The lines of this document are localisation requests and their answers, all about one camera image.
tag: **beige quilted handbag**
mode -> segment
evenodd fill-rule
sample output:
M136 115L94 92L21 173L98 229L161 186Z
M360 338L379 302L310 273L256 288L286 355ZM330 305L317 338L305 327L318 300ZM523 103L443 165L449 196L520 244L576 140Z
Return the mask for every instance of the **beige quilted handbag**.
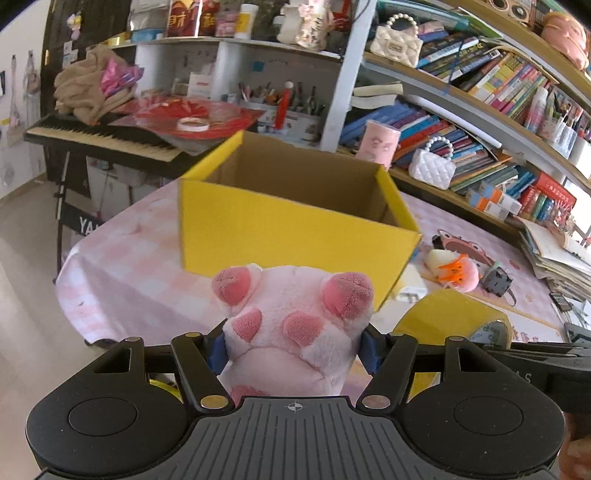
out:
M392 29L392 25L399 18L405 18L412 23L414 30L412 35ZM423 41L418 37L418 27L414 18L407 14L396 14L390 17L390 20L386 22L386 26L377 28L374 41L369 46L369 51L416 68L422 46Z

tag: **table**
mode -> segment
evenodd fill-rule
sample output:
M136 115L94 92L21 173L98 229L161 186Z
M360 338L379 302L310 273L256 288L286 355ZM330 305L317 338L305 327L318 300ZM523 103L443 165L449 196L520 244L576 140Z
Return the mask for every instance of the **table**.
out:
M223 320L210 279L181 267L178 241L178 183L157 190L111 219L71 251L56 282L60 305L89 342L142 336L146 345L169 343L189 331L208 332ZM423 234L421 252L444 227L477 242L514 279L517 306L476 290L472 296L501 309L514 339L562 341L562 324L548 296L519 250L428 203L402 194ZM415 259L421 267L421 255ZM421 269L425 277L429 273ZM437 284L429 283L433 290ZM375 316L390 331L408 304L389 300Z

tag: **yellow tape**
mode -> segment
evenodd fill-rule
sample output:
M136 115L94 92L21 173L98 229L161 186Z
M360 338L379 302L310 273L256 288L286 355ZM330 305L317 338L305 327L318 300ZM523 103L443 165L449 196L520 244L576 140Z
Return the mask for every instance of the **yellow tape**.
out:
M394 332L412 335L419 343L444 345L445 339L451 335L469 339L483 328L489 331L491 343L504 348L510 347L511 324L507 315L478 300L445 288L427 295L415 304L398 322ZM428 388L435 376L434 373L416 374L410 397Z

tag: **round button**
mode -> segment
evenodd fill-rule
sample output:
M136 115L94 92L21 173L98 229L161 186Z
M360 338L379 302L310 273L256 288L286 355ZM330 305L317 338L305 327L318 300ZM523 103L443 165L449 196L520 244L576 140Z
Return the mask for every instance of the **round button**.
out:
M383 395L368 395L361 403L365 408L371 408L372 410L382 410L390 406L389 398Z
M523 422L523 414L517 405L495 397L467 398L456 406L453 415L466 430L480 435L504 435L519 428Z
M77 432L91 437L104 437L122 432L136 419L138 412L128 401L102 397L75 406L68 421Z
M208 395L201 399L201 406L208 410L219 410L225 408L228 404L228 399L222 395Z

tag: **red plastic bag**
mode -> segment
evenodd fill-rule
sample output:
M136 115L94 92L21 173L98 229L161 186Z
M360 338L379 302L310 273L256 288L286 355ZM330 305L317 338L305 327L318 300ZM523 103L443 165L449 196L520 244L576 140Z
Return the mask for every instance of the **red plastic bag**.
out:
M246 130L263 114L263 111L241 108L231 103L212 102L203 98L173 98L163 95L142 96L115 110L126 113L111 125L139 127L157 135L186 140L215 140L231 137ZM201 118L209 122L202 132L187 132L177 128L181 118Z

